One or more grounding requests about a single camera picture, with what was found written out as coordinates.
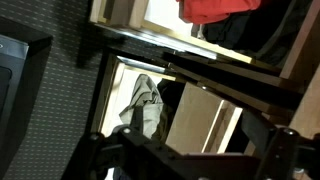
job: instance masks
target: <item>fabric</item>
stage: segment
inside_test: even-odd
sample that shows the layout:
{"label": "fabric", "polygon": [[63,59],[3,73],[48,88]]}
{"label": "fabric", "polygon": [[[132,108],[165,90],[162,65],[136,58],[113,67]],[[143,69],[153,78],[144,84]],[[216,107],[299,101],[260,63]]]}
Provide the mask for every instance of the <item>fabric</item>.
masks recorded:
{"label": "fabric", "polygon": [[286,57],[300,31],[302,23],[308,13],[312,0],[294,0],[291,12],[288,13],[283,28],[273,35],[273,39],[257,54],[259,60],[282,68]]}
{"label": "fabric", "polygon": [[[141,74],[136,80],[131,102],[120,113],[120,119],[124,124],[130,124],[130,127],[143,133],[149,139],[160,140],[167,124],[167,115],[163,112],[163,107],[157,86],[149,76]],[[130,180],[131,178],[120,168],[115,168],[113,179]]]}
{"label": "fabric", "polygon": [[151,139],[160,122],[163,102],[157,86],[144,74],[136,81],[129,106],[120,113],[120,119],[124,124],[131,123],[136,107],[143,107],[143,135]]}
{"label": "fabric", "polygon": [[231,13],[255,10],[268,0],[183,0],[183,18],[194,24],[224,20]]}
{"label": "fabric", "polygon": [[203,35],[213,44],[218,44],[227,49],[234,49],[246,30],[251,12],[235,13],[229,18],[205,25]]}
{"label": "fabric", "polygon": [[206,24],[203,35],[227,49],[257,52],[280,25],[290,2],[281,0],[255,11],[233,13],[223,21]]}

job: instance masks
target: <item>red cloth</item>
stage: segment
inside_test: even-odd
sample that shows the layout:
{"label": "red cloth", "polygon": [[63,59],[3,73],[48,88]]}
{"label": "red cloth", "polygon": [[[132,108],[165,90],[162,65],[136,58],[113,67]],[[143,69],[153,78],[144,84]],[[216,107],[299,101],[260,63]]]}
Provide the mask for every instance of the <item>red cloth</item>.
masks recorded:
{"label": "red cloth", "polygon": [[255,10],[261,0],[177,0],[183,1],[184,19],[194,24],[218,22],[230,13]]}

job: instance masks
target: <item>gray cloth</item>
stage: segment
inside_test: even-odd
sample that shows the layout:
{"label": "gray cloth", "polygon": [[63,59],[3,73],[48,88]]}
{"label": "gray cloth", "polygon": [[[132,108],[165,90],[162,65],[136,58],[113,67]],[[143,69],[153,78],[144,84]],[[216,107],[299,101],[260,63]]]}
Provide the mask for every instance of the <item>gray cloth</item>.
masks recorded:
{"label": "gray cloth", "polygon": [[161,115],[164,104],[157,86],[145,74],[138,77],[129,106],[119,114],[124,124],[130,124],[134,109],[138,106],[143,107],[143,135],[151,139],[160,122],[160,116],[165,119],[166,116]]}

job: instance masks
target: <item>black panel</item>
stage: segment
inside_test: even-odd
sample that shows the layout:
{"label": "black panel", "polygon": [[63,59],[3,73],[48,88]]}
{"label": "black panel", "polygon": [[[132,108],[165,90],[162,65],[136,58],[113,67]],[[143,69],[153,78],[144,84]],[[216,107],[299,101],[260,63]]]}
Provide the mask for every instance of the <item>black panel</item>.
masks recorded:
{"label": "black panel", "polygon": [[5,133],[7,131],[10,116],[12,114],[12,108],[14,106],[14,100],[17,95],[24,65],[25,59],[0,53],[0,66],[10,70],[12,73],[9,88],[6,93],[6,100],[0,116],[0,150],[2,150],[3,147]]}
{"label": "black panel", "polygon": [[163,58],[188,71],[199,74],[214,82],[228,86],[272,105],[296,110],[302,98],[302,94],[280,89],[269,84],[238,76],[200,63],[195,63],[173,54],[165,53]]}
{"label": "black panel", "polygon": [[240,152],[243,153],[249,143],[249,138],[241,129],[241,124],[243,121],[243,116],[240,116],[240,119],[237,123],[236,128],[234,129],[229,144],[227,146],[226,152]]}
{"label": "black panel", "polygon": [[0,34],[17,41],[33,43],[48,37],[47,34],[24,26],[7,18],[0,17]]}
{"label": "black panel", "polygon": [[7,68],[0,67],[0,117],[3,105],[7,96],[9,81],[11,79],[11,71]]}
{"label": "black panel", "polygon": [[257,154],[263,156],[277,127],[259,113],[243,111],[241,129],[255,145]]}

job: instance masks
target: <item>wooden panel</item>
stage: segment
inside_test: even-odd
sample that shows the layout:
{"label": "wooden panel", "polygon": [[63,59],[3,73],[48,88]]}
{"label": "wooden panel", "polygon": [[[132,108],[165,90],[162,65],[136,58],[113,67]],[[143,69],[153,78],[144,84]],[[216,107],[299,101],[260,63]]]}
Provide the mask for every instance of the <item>wooden panel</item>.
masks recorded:
{"label": "wooden panel", "polygon": [[224,107],[221,108],[219,114],[217,114],[216,123],[214,124],[214,126],[211,126],[211,129],[207,135],[206,145],[203,147],[202,152],[210,152],[212,146],[215,145],[215,138],[217,137],[217,134],[219,132],[220,126],[222,124],[223,118],[225,117],[229,104],[230,103],[226,101],[224,103]]}
{"label": "wooden panel", "polygon": [[203,152],[226,103],[220,97],[187,83],[166,144],[179,153]]}
{"label": "wooden panel", "polygon": [[231,136],[238,123],[242,108],[229,104],[227,111],[222,119],[216,137],[214,137],[211,148],[212,153],[224,153],[227,149]]}
{"label": "wooden panel", "polygon": [[125,70],[124,63],[118,63],[114,80],[111,84],[111,92],[109,98],[105,101],[105,112],[103,121],[101,122],[100,132],[104,134],[106,137],[112,133],[114,125],[114,121],[110,121],[110,119],[114,119],[114,111],[115,106],[114,104],[117,103],[117,97],[120,89],[120,83],[122,80],[122,76]]}
{"label": "wooden panel", "polygon": [[320,68],[314,75],[290,127],[306,138],[320,133]]}
{"label": "wooden panel", "polygon": [[146,14],[149,0],[136,0],[131,12],[129,26],[133,28],[141,28],[141,23]]}
{"label": "wooden panel", "polygon": [[93,0],[90,14],[90,22],[93,23],[107,23],[108,20],[104,18],[104,12],[107,0]]}
{"label": "wooden panel", "polygon": [[180,5],[181,3],[172,0],[149,0],[143,20],[171,29],[179,34],[190,36],[193,24],[180,19]]}
{"label": "wooden panel", "polygon": [[151,75],[151,76],[157,76],[157,77],[160,77],[162,79],[167,79],[167,80],[170,80],[170,81],[176,81],[176,77],[174,77],[174,76],[160,74],[160,73],[156,73],[156,72],[152,72],[152,71],[148,71],[148,70],[144,70],[144,69],[136,68],[136,67],[132,67],[132,66],[126,66],[125,68],[129,69],[129,70],[132,70],[132,71],[140,72],[142,74],[147,74],[147,75]]}
{"label": "wooden panel", "polygon": [[[106,10],[105,9],[106,2],[107,2],[106,0],[94,1],[94,4],[92,6],[91,21],[95,23],[97,22],[102,23],[103,26],[108,27],[106,23],[109,21],[103,17]],[[202,56],[205,56],[211,59],[216,59],[217,53],[218,53],[218,55],[222,55],[224,58],[227,57],[227,58],[235,59],[238,61],[249,63],[249,64],[266,68],[266,69],[274,69],[272,66],[265,64],[263,62],[254,60],[251,57],[242,55],[232,50],[225,49],[215,44],[208,43],[203,40],[194,38],[191,36],[191,31],[189,35],[181,34],[171,29],[165,28],[163,26],[159,26],[154,22],[144,20],[145,12],[147,10],[146,9],[147,5],[148,5],[148,0],[135,1],[132,8],[130,19],[129,18],[122,19],[122,16],[118,16],[121,19],[120,21],[121,23],[113,23],[117,26],[110,26],[111,29],[114,29],[114,31],[116,32],[129,35],[138,39],[143,39],[145,41],[148,41],[154,44],[159,44],[159,45],[173,48],[176,50],[187,50],[189,52],[193,52],[195,54],[201,54]],[[123,11],[123,9],[113,10],[115,14],[119,14],[119,12],[121,11]],[[130,10],[125,9],[125,11],[126,13],[130,14],[131,9]]]}
{"label": "wooden panel", "polygon": [[253,144],[252,141],[249,141],[247,148],[245,149],[243,154],[247,156],[253,156],[255,151],[256,151],[256,146]]}
{"label": "wooden panel", "polygon": [[97,132],[101,130],[101,122],[103,121],[105,103],[109,99],[112,84],[115,78],[116,70],[118,67],[118,61],[114,55],[109,55],[108,62],[105,69],[105,74],[102,80],[102,85],[99,93],[99,99],[97,102],[96,111],[92,123],[92,132]]}
{"label": "wooden panel", "polygon": [[267,114],[271,114],[271,115],[278,115],[281,117],[292,117],[292,111],[279,107],[279,106],[274,106],[274,105],[270,105],[266,102],[263,102],[261,100],[255,99],[249,95],[243,94],[239,91],[236,91],[234,89],[231,89],[227,86],[221,85],[219,83],[216,83],[210,79],[207,79],[205,77],[199,76],[193,72],[190,72],[188,70],[185,70],[181,67],[178,67],[174,64],[170,64],[169,67],[171,67],[172,69],[176,70],[177,72],[190,77],[198,82],[201,82],[203,84],[205,84],[206,86],[212,88],[213,90],[225,94],[231,98],[234,98],[242,103],[245,103],[257,110],[260,110],[262,112],[265,112]]}
{"label": "wooden panel", "polygon": [[133,4],[134,1],[132,0],[114,0],[113,8],[110,8],[111,19],[109,25],[128,25]]}
{"label": "wooden panel", "polygon": [[265,117],[268,121],[270,121],[271,123],[275,124],[275,125],[282,125],[282,126],[288,126],[291,118],[284,118],[284,117],[280,117],[280,116],[272,116],[266,113],[261,113],[261,115],[263,117]]}
{"label": "wooden panel", "polygon": [[237,67],[228,63],[209,61],[209,59],[207,58],[183,55],[180,55],[179,57],[294,92],[299,92],[299,88],[301,86],[300,83],[296,83],[288,79],[279,78],[242,67]]}
{"label": "wooden panel", "polygon": [[320,61],[320,1],[314,0],[280,77],[304,83],[304,90]]}

